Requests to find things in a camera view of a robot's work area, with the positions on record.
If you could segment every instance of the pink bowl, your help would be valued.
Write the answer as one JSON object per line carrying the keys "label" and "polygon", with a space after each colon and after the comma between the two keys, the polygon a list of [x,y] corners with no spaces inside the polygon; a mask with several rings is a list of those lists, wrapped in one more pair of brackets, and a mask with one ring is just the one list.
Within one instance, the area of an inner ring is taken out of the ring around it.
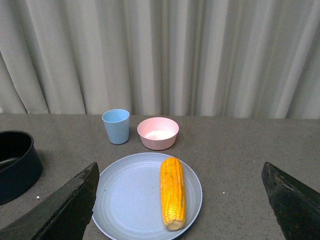
{"label": "pink bowl", "polygon": [[152,150],[170,148],[179,132],[178,124],[165,117],[152,117],[142,121],[137,131],[144,146]]}

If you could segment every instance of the gray countertop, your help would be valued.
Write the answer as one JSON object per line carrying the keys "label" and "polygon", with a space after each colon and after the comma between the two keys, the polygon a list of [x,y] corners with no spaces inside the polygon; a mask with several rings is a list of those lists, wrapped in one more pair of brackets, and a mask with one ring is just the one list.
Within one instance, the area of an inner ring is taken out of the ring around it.
{"label": "gray countertop", "polygon": [[[100,172],[125,156],[157,152],[179,158],[197,174],[200,213],[177,239],[284,240],[261,179],[265,162],[320,192],[320,120],[171,116],[180,131],[167,150],[145,148],[130,117],[129,141],[109,142],[100,115],[0,114],[0,131],[30,133],[44,170],[17,199],[0,206],[0,229],[21,217],[92,162]],[[108,239],[91,221],[84,240]]]}

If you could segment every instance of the bowl rim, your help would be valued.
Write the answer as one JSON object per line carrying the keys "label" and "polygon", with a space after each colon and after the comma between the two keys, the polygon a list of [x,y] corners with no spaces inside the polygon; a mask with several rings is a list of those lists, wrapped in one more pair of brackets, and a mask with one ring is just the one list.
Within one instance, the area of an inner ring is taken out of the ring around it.
{"label": "bowl rim", "polygon": [[[173,134],[172,136],[167,137],[167,138],[163,138],[163,139],[150,139],[150,138],[147,138],[147,137],[145,137],[145,136],[143,136],[143,135],[141,134],[141,132],[139,131],[139,129],[141,128],[141,126],[142,126],[143,123],[146,123],[147,121],[150,121],[150,120],[152,120],[152,119],[166,119],[166,120],[169,120],[171,123],[173,123],[174,125],[176,125],[177,129],[176,129],[176,131],[174,132],[174,134]],[[139,125],[137,126],[136,130],[137,130],[137,132],[138,132],[138,134],[139,134],[139,136],[140,136],[141,138],[144,138],[144,139],[146,139],[146,140],[148,140],[148,141],[159,142],[159,141],[167,141],[167,140],[169,140],[169,139],[172,139],[172,138],[176,137],[177,134],[178,134],[178,132],[179,132],[179,130],[180,130],[180,128],[179,128],[178,123],[177,123],[176,121],[172,120],[171,118],[163,117],[163,116],[155,116],[155,117],[149,117],[149,118],[141,121],[141,122],[139,123]]]}
{"label": "bowl rim", "polygon": [[10,133],[18,133],[18,134],[23,134],[23,135],[27,135],[30,140],[31,140],[31,143],[30,143],[30,146],[29,148],[25,151],[25,153],[19,157],[19,159],[17,161],[15,161],[14,163],[10,164],[9,166],[5,167],[4,169],[0,170],[0,173],[1,172],[5,172],[5,171],[8,171],[8,169],[11,169],[13,168],[13,166],[19,164],[18,162],[25,156],[27,155],[30,150],[32,149],[32,147],[34,146],[34,138],[32,137],[32,135],[28,132],[25,132],[25,131],[20,131],[20,130],[7,130],[7,131],[0,131],[0,135],[3,135],[3,134],[10,134]]}

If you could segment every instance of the cup rim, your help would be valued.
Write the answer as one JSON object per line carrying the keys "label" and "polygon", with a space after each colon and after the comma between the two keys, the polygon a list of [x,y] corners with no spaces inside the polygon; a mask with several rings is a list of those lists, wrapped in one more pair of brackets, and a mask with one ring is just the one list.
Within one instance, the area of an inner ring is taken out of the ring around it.
{"label": "cup rim", "polygon": [[[114,111],[125,112],[127,115],[126,115],[125,118],[123,118],[123,119],[120,120],[120,121],[107,121],[106,119],[104,119],[104,116],[105,116],[105,115],[109,114],[110,112],[114,112]],[[106,122],[106,123],[111,123],[111,124],[123,122],[123,121],[127,120],[129,117],[130,117],[130,113],[129,113],[127,110],[121,109],[121,108],[116,108],[116,109],[108,110],[108,111],[106,111],[104,114],[102,114],[102,116],[101,116],[102,121],[104,121],[104,122]]]}

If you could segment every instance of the plate rim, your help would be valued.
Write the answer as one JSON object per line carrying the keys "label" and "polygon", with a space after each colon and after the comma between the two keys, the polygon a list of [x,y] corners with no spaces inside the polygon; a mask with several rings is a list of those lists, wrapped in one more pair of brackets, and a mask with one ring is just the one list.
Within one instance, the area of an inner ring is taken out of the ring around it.
{"label": "plate rim", "polygon": [[[121,160],[123,160],[123,159],[126,159],[126,158],[133,157],[133,156],[145,155],[145,154],[162,155],[162,156],[166,156],[167,158],[169,158],[169,157],[175,158],[175,157],[172,156],[172,155],[168,155],[168,154],[160,153],[160,152],[139,152],[139,153],[134,153],[134,154],[131,154],[131,155],[124,156],[124,157],[122,157],[122,158],[114,161],[114,162],[111,163],[110,165],[108,165],[108,166],[99,174],[99,177],[100,177],[108,168],[110,168],[112,165],[116,164],[117,162],[119,162],[119,161],[121,161]],[[185,226],[183,229],[181,229],[180,231],[177,231],[177,234],[176,234],[176,235],[174,235],[174,236],[172,236],[172,237],[170,237],[170,238],[166,238],[166,239],[164,239],[164,240],[173,240],[173,239],[181,236],[185,231],[187,231],[187,230],[190,228],[190,226],[191,226],[191,225],[195,222],[195,220],[197,219],[197,217],[198,217],[198,215],[199,215],[199,213],[200,213],[201,207],[202,207],[202,203],[203,203],[203,189],[202,189],[202,185],[201,185],[201,182],[200,182],[197,174],[195,173],[195,171],[194,171],[188,164],[186,164],[186,163],[185,163],[184,161],[182,161],[182,160],[180,160],[180,161],[181,161],[184,165],[186,165],[186,166],[189,168],[189,170],[191,170],[191,172],[194,174],[194,176],[195,176],[195,178],[196,178],[196,180],[197,180],[197,183],[198,183],[198,185],[199,185],[199,190],[200,190],[200,193],[201,193],[201,194],[200,194],[200,204],[199,204],[199,207],[198,207],[198,209],[197,209],[197,211],[196,211],[196,214],[195,214],[194,218],[192,219],[192,221],[191,221],[187,226]],[[94,211],[93,211],[93,209],[92,209],[92,217],[91,217],[91,218],[92,218],[94,224],[97,226],[97,228],[98,228],[104,235],[106,235],[106,236],[107,236],[108,238],[110,238],[111,240],[119,240],[119,239],[116,239],[116,238],[110,236],[110,235],[107,234],[103,229],[101,229],[101,227],[99,226],[99,224],[97,223],[97,221],[96,221],[96,219],[95,219],[95,217],[94,217]]]}

